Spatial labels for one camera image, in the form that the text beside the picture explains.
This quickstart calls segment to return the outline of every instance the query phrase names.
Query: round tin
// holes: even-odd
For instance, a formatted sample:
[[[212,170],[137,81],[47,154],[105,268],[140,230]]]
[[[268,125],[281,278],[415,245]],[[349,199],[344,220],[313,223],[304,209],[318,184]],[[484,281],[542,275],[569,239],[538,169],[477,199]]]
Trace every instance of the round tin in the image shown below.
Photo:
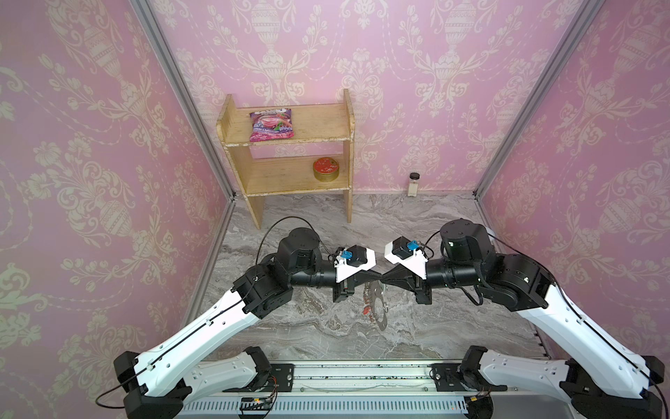
[[[321,182],[331,182],[340,174],[340,164],[334,158],[322,157],[314,162],[314,177]]]

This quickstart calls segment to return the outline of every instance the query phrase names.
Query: upper shelf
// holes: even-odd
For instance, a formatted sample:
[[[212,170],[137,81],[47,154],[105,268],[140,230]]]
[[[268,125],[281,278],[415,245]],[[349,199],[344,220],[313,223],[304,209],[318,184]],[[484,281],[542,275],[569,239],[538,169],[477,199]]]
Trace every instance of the upper shelf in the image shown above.
[[[354,131],[354,114],[349,90],[344,89],[344,103],[331,105],[290,106],[293,137],[271,139],[267,141],[249,141],[251,136],[251,118],[249,113],[277,109],[280,107],[236,108],[232,95],[226,96],[221,114],[216,122],[216,130],[225,147],[323,143],[346,141]]]

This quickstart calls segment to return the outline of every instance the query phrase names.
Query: floral wallpaper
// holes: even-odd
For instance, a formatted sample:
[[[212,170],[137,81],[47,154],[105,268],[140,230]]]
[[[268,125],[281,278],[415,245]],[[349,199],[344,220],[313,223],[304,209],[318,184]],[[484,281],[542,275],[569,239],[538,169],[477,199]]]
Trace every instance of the floral wallpaper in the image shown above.
[[[0,418],[125,417],[227,202],[130,4],[4,2],[0,133]]]
[[[580,3],[151,0],[213,139],[226,94],[277,107],[341,101],[348,88],[354,187],[380,191],[406,189],[412,171],[422,190],[474,189]]]
[[[484,205],[612,336],[670,365],[670,1],[605,2]]]

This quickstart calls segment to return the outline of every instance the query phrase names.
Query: candy bag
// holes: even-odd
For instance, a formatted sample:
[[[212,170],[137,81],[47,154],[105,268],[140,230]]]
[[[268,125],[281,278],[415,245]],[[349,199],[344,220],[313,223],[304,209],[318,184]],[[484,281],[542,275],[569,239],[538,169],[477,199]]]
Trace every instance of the candy bag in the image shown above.
[[[249,114],[253,131],[249,141],[265,141],[268,139],[293,137],[291,109],[272,109]]]

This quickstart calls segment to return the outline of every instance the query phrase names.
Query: shelf board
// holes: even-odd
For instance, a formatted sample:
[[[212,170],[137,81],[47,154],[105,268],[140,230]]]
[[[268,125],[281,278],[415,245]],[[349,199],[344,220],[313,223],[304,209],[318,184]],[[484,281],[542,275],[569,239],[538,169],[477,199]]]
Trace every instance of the shelf board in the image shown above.
[[[340,163],[340,175],[331,182],[314,178],[312,164],[319,156],[253,159],[245,185],[247,196],[304,194],[327,190],[347,190],[348,162],[342,154],[330,156]]]
[[[225,147],[250,145],[278,145],[297,143],[324,143],[349,140],[349,124],[344,103],[332,105],[290,106],[293,137],[267,141],[249,141],[251,118],[249,113],[280,107],[238,108],[233,112],[230,128],[222,141]]]

